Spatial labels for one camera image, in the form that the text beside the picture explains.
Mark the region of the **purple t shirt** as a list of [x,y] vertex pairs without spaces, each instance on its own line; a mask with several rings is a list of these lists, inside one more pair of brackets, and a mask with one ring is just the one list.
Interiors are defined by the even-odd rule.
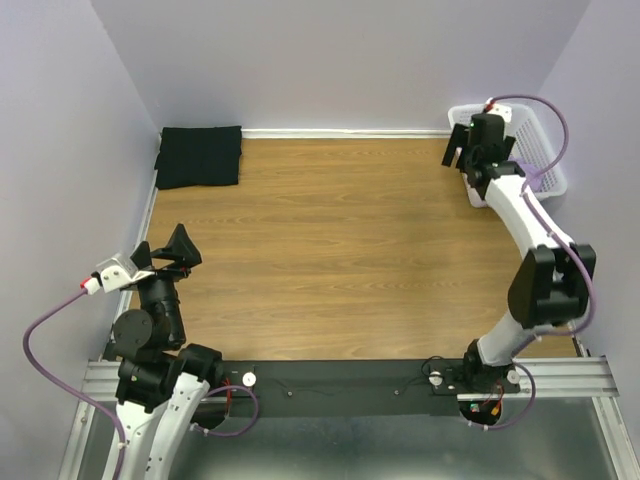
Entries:
[[539,192],[542,188],[543,179],[543,177],[539,175],[539,169],[535,165],[526,162],[522,158],[515,158],[514,161],[524,171],[526,180],[528,181],[528,185],[531,190],[534,193]]

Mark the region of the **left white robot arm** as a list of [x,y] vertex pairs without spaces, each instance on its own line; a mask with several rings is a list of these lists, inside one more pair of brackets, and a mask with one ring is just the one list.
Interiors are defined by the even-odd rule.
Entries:
[[138,292],[140,306],[122,312],[112,327],[110,353],[120,360],[116,418],[119,424],[106,468],[116,479],[142,479],[153,439],[181,377],[201,395],[222,380],[222,354],[186,345],[176,284],[189,277],[202,256],[179,223],[166,246],[141,242],[129,255],[117,254],[98,267],[106,293]]

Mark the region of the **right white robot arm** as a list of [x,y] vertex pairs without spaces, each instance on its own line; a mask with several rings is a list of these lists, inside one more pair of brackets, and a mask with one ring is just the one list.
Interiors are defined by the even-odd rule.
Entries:
[[457,377],[474,392],[489,391],[508,377],[514,357],[544,336],[569,336],[587,325],[595,305],[596,253],[577,244],[546,213],[510,154],[515,139],[502,115],[483,110],[457,123],[443,157],[502,220],[522,261],[498,323],[467,348]]

